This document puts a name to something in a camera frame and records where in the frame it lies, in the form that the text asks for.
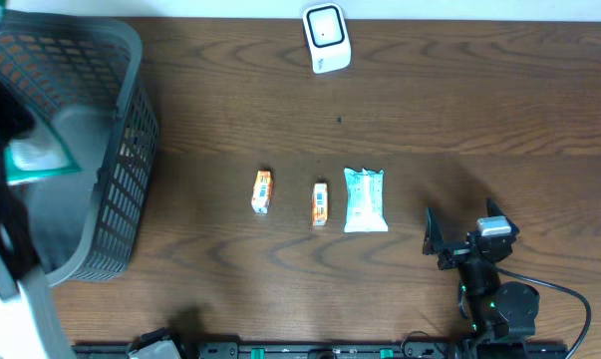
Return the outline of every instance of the green connector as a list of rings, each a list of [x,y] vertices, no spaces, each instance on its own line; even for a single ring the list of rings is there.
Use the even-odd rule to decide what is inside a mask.
[[[251,359],[264,359],[264,349],[251,349]]]
[[[380,359],[393,358],[393,350],[391,349],[380,349]]]

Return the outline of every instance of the black square outline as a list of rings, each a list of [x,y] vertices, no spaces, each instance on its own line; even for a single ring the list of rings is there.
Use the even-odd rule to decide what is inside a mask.
[[[328,44],[324,44],[324,45],[318,45],[316,44],[316,39],[313,36],[313,31],[311,31],[311,20],[309,19],[309,15],[311,15],[312,12],[315,11],[321,11],[321,10],[326,10],[326,9],[333,9],[336,11],[336,17],[338,18],[338,26],[340,26],[340,33],[342,34],[342,39],[338,42],[335,43],[328,43]],[[329,5],[329,6],[325,6],[322,8],[317,8],[317,9],[312,9],[309,10],[309,12],[307,12],[307,24],[309,24],[309,34],[311,35],[311,41],[313,42],[313,46],[317,47],[317,48],[324,48],[327,46],[333,46],[333,45],[338,45],[338,44],[342,44],[344,42],[344,39],[346,37],[346,34],[344,33],[344,29],[342,28],[342,22],[340,21],[340,11],[338,11],[338,8],[336,8],[333,5]]]

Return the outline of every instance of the tissue packet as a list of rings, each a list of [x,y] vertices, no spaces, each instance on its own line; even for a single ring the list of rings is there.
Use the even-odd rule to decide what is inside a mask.
[[[362,169],[361,172],[355,172],[352,169],[344,169],[344,177],[349,193],[344,231],[347,233],[389,231],[384,220],[382,205],[384,171],[376,173]]]

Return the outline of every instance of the white device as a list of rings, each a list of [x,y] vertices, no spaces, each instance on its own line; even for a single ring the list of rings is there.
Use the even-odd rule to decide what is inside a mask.
[[[351,43],[342,9],[327,3],[312,6],[302,15],[313,72],[323,74],[351,63]]]

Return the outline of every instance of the small box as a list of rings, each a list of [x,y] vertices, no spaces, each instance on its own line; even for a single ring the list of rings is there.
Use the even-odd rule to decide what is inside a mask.
[[[266,213],[273,190],[273,177],[269,171],[258,171],[256,183],[253,185],[251,206],[256,213]]]
[[[324,225],[327,222],[328,203],[327,184],[316,183],[313,186],[313,211],[311,217],[313,225]]]

